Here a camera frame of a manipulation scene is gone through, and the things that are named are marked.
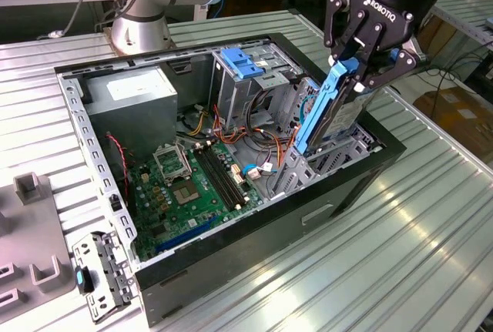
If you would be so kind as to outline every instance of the cardboard box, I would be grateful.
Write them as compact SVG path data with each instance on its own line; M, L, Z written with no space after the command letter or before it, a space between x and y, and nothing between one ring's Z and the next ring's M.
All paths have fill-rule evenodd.
M414 106L431 116L436 92L425 93ZM433 121L484 163L493 160L493 111L461 87L442 89Z

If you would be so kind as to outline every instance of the metal bracket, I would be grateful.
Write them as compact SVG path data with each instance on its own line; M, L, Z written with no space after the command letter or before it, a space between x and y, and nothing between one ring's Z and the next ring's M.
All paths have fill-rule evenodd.
M91 233L72 250L77 265L87 267L92 278L94 291L86 301L95 324L130 305L136 283L116 231Z

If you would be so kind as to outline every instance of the ram slot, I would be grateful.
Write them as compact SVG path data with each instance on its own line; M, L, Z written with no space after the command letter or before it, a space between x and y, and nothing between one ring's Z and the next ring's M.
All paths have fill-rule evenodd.
M242 206L244 198L212 150L197 151L195 156L228 210L236 209L237 205Z
M236 203L238 203L242 206L244 204L244 198L243 198L240 190L238 189L238 185L234 182L233 178L231 178L231 176L228 174L228 172L224 169L223 164L217 158L214 151L212 151L211 149L208 149L206 151L206 157L215 166L218 173L221 175L221 178L223 179L224 183L226 185L228 185L228 190L230 190L230 192L234 195Z

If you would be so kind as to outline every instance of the robotiq logo text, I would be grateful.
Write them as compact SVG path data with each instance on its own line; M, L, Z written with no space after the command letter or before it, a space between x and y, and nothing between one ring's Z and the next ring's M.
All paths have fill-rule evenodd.
M380 12L383 16L385 16L386 18L388 18L391 22L394 22L394 20L395 20L395 14L393 14L392 12L390 12L387 8L385 8L384 6L382 6L377 1L375 1L375 0L365 0L363 2L363 5L365 5L365 6L370 5L375 10L377 10L378 12Z

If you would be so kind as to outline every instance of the blue plastic bracket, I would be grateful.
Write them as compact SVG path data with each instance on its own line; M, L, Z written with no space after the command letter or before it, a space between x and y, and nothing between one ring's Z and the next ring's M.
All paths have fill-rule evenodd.
M295 146L300 153L305 153L307 150L308 141L317 127L318 121L324 116L324 110L329 105L329 102L337 97L339 93L337 86L344 80L346 75L354 73L358 65L359 62L352 57L348 60L336 62L330 69L322 88L318 92L314 107L296 136Z
M223 49L221 50L221 55L241 79L253 78L263 74L263 69L257 67L241 49Z

